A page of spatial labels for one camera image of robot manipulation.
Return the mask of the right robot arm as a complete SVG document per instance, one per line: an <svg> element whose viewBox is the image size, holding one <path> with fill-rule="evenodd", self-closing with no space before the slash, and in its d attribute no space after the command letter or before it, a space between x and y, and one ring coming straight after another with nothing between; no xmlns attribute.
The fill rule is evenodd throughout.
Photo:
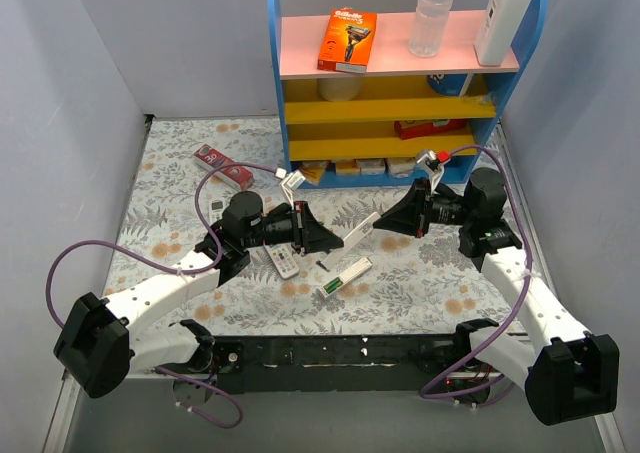
<svg viewBox="0 0 640 453"><path fill-rule="evenodd" d="M513 194L501 172L475 170L463 194L417 179L408 193L374 223L415 238L431 224L456 225L459 251L510 305L502 322L478 319L457 325L452 363L420 391L462 368L486 363L523 390L534 416L550 426L611 413L617 406L620 351L608 334L596 335L574 318L535 274L531 247L504 220Z"/></svg>

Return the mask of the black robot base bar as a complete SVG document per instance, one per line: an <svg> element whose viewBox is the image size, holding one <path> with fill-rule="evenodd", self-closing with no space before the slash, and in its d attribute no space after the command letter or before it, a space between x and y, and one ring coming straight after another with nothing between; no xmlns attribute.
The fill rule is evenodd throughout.
<svg viewBox="0 0 640 453"><path fill-rule="evenodd" d="M171 368L234 395L417 392L462 356L453 334L226 336Z"/></svg>

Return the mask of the yellow sponge pack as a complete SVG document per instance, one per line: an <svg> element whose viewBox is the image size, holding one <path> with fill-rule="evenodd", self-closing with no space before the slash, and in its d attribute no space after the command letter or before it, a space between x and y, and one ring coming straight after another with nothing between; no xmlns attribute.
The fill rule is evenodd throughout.
<svg viewBox="0 0 640 453"><path fill-rule="evenodd" d="M304 175L306 181L314 186L318 186L326 174L329 162L322 161L306 161L298 165L298 170Z"/></svg>

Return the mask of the red white toothpaste box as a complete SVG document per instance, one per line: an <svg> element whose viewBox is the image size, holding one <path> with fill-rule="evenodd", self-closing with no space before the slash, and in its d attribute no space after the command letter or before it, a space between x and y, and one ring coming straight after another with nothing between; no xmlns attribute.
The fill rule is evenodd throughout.
<svg viewBox="0 0 640 453"><path fill-rule="evenodd" d="M215 170L216 178L236 190L246 191L254 184L253 174L247 168L237 166L225 154L207 144L200 146L193 157L199 166L206 171Z"/></svg>

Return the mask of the large white remote control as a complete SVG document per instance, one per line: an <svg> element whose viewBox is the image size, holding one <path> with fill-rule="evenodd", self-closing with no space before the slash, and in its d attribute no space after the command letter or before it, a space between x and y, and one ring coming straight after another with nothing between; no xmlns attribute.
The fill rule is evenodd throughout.
<svg viewBox="0 0 640 453"><path fill-rule="evenodd" d="M208 202L209 208L209 220L211 223L216 223L222 219L222 214L226 209L226 203L223 200L214 199Z"/></svg>

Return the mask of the white slim remote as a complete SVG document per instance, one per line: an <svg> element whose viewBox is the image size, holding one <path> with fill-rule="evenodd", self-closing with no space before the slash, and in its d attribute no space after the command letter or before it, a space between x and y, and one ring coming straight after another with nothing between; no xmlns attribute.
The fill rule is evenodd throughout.
<svg viewBox="0 0 640 453"><path fill-rule="evenodd" d="M334 278L331 278L330 280L326 281L322 285L322 287L319 289L321 295L323 297L327 298L327 297L337 293L338 291L340 291L341 289L344 289L347 285L351 284L353 281L355 281L356 279L360 278L362 275L367 273L372 268L372 266L373 266L373 264L368 258L362 257L361 259L359 259L358 261L353 263L351 266L346 268L344 271L339 273L337 276L335 276ZM340 278L342 280L343 284L338 290L336 290L335 292L333 292L330 295L327 295L323 290L323 286L325 284L331 282L335 278Z"/></svg>

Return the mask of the white slim battery cover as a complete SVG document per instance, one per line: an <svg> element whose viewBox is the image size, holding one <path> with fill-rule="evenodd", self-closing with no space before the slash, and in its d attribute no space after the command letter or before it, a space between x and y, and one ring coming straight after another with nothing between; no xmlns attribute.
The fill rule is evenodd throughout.
<svg viewBox="0 0 640 453"><path fill-rule="evenodd" d="M333 250L320 261L333 269L358 243L371 233L374 229L374 223L380 218L381 215L378 212L371 213L343 238L342 248Z"/></svg>

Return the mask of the green battery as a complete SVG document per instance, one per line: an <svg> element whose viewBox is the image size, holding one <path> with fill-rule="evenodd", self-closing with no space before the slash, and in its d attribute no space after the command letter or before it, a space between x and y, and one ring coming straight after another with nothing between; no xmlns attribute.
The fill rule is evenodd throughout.
<svg viewBox="0 0 640 453"><path fill-rule="evenodd" d="M343 282L340 278L335 278L331 282L323 286L323 290L327 295L332 294L342 286Z"/></svg>

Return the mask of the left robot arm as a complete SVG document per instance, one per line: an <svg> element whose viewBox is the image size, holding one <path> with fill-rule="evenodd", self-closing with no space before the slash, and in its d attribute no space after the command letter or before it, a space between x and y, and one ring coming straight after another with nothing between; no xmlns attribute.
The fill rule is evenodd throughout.
<svg viewBox="0 0 640 453"><path fill-rule="evenodd" d="M173 266L125 291L73 305L54 347L56 358L91 398L113 391L131 372L172 365L201 373L215 360L213 335L194 320L156 333L150 326L189 300L225 284L250 263L250 249L287 244L300 254L343 247L307 202L282 203L269 213L261 197L235 194L212 233Z"/></svg>

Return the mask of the clear plastic bottle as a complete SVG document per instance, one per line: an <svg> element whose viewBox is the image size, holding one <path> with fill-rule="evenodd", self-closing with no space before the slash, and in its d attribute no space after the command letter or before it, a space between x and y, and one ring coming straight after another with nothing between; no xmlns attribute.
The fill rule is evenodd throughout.
<svg viewBox="0 0 640 453"><path fill-rule="evenodd" d="M408 42L417 57L433 57L441 47L453 0L417 0Z"/></svg>

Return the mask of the blue yellow wooden shelf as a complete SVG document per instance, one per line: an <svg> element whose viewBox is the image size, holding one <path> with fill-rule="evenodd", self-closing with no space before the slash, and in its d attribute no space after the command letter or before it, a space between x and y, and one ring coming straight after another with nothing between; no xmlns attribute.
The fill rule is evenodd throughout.
<svg viewBox="0 0 640 453"><path fill-rule="evenodd" d="M285 17L280 0L267 0L272 70L280 118L284 162L291 169L301 162L329 162L319 188L353 188L407 185L415 174L397 178L390 173L365 176L338 174L341 160L409 159L425 149L454 154L443 180L464 183L498 124L541 37L548 0L531 0L498 67L481 66L474 39L484 11L451 13L438 55L419 58L407 48L413 16L382 13L359 96L329 102L317 92L317 80L349 77L321 71L317 53L329 18ZM427 83L434 74L473 73L467 93L460 97L436 94ZM395 121L467 119L463 129L433 136L401 140Z"/></svg>

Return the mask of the white plastic bottle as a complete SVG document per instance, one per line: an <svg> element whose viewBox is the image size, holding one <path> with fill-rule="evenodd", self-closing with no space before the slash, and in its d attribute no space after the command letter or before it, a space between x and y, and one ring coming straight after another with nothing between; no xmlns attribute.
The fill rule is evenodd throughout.
<svg viewBox="0 0 640 453"><path fill-rule="evenodd" d="M481 66L497 67L502 64L530 2L489 0L474 42Z"/></svg>

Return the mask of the blue paper cup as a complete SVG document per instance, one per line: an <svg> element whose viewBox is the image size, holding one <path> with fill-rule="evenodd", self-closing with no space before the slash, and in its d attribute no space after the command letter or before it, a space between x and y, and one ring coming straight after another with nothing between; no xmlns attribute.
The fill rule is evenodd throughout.
<svg viewBox="0 0 640 453"><path fill-rule="evenodd" d="M427 83L438 95L460 97L467 93L473 77L473 73L434 74L427 76Z"/></svg>

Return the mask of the red snack box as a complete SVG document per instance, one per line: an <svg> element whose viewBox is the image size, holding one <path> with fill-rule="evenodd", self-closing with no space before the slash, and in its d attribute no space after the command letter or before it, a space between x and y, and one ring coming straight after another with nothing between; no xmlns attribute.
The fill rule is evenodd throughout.
<svg viewBox="0 0 640 453"><path fill-rule="evenodd" d="M394 130L401 140L410 140L463 129L467 122L467 119L395 121Z"/></svg>

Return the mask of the orange razor box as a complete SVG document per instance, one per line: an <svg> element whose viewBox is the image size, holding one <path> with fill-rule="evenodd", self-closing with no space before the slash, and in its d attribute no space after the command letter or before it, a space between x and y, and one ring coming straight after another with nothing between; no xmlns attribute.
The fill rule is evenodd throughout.
<svg viewBox="0 0 640 453"><path fill-rule="evenodd" d="M369 63L377 14L349 8L334 9L318 54L317 68L364 74Z"/></svg>

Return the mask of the small white remote control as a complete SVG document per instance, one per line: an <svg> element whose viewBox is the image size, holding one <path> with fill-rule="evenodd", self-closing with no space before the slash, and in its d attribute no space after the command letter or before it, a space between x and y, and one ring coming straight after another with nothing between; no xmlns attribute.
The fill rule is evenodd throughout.
<svg viewBox="0 0 640 453"><path fill-rule="evenodd" d="M283 280L289 280L300 272L288 245L265 245L264 249Z"/></svg>

